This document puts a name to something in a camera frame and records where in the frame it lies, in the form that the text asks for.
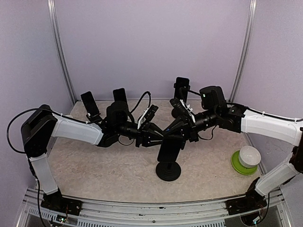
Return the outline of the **black phone silver case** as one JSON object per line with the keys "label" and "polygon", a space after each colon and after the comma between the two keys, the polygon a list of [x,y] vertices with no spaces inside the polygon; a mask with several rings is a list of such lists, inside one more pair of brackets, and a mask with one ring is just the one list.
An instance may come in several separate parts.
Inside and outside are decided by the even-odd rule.
{"label": "black phone silver case", "polygon": [[94,117],[100,114],[91,91],[81,94],[80,97],[89,117]]}

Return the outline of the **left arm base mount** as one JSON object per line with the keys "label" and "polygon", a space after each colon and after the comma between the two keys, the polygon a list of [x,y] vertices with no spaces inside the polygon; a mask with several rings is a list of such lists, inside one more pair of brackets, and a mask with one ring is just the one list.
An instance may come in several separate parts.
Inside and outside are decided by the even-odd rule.
{"label": "left arm base mount", "polygon": [[49,201],[43,199],[41,207],[67,215],[79,216],[82,208],[82,201],[65,197]]}

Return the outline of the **black folding phone stand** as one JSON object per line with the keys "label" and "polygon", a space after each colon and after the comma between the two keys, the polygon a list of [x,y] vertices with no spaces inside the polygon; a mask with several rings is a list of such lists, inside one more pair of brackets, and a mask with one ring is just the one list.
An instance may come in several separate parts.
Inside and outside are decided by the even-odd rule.
{"label": "black folding phone stand", "polygon": [[91,114],[87,113],[86,117],[88,119],[88,124],[92,124],[92,123],[100,123],[103,121],[102,117],[101,117],[101,113],[98,113],[94,116],[92,116]]}

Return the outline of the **clear phone case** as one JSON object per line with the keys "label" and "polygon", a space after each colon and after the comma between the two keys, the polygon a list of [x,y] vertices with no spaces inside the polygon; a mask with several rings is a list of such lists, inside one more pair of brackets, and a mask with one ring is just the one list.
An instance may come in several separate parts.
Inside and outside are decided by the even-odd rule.
{"label": "clear phone case", "polygon": [[127,103],[126,92],[124,88],[113,90],[114,101],[122,101]]}

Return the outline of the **blue phone underneath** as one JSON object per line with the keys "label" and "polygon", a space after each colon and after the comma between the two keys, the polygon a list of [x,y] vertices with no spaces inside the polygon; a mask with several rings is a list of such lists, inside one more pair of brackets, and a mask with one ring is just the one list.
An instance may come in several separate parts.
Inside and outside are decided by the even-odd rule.
{"label": "blue phone underneath", "polygon": [[167,138],[162,141],[158,153],[158,162],[175,162],[181,149],[182,140]]}

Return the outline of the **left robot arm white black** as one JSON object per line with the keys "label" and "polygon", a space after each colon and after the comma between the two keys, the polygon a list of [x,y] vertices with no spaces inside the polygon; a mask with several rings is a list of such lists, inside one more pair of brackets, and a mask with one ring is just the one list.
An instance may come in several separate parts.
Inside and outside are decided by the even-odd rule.
{"label": "left robot arm white black", "polygon": [[127,103],[116,101],[107,107],[105,119],[99,114],[92,115],[93,108],[87,107],[88,121],[85,122],[54,112],[48,105],[33,108],[33,114],[21,127],[23,153],[48,203],[56,210],[66,206],[66,199],[52,175],[46,154],[51,137],[79,140],[107,148],[118,142],[120,136],[126,136],[135,140],[137,147],[155,146],[163,140],[161,129],[151,122],[157,109],[157,106],[149,106],[135,122]]}

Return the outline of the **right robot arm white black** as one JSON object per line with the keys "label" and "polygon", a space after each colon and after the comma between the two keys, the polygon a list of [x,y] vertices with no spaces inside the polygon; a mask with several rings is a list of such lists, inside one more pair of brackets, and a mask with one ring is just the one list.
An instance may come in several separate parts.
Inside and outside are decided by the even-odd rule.
{"label": "right robot arm white black", "polygon": [[213,126],[237,133],[259,134],[293,145],[294,148],[285,161],[251,184],[242,199],[242,206],[247,210],[254,209],[272,189],[302,173],[301,119],[270,115],[244,105],[227,103],[220,86],[202,88],[199,95],[204,112],[197,114],[192,113],[183,99],[175,97],[170,100],[178,112],[178,117],[164,130],[158,162],[175,162],[187,141],[198,141],[198,133]]}

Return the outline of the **black pole stand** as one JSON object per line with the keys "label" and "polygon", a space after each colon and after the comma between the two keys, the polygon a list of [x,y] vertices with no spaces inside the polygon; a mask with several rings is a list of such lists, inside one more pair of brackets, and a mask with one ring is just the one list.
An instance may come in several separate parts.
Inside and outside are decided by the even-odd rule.
{"label": "black pole stand", "polygon": [[[187,101],[187,95],[188,91],[190,90],[190,85],[181,85],[181,83],[176,82],[174,83],[174,89],[175,98]],[[173,108],[173,110],[171,111],[171,115],[176,119],[179,116],[177,109]]]}
{"label": "black pole stand", "polygon": [[158,162],[156,175],[166,182],[177,180],[181,175],[181,167],[175,162]]}

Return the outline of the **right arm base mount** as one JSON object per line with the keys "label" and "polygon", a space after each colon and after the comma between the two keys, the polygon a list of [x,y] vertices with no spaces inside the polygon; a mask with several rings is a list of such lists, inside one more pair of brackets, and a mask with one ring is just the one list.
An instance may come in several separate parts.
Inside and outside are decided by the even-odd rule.
{"label": "right arm base mount", "polygon": [[267,202],[264,198],[261,198],[261,200],[256,200],[254,198],[247,197],[227,200],[225,204],[229,215],[236,215],[267,206]]}

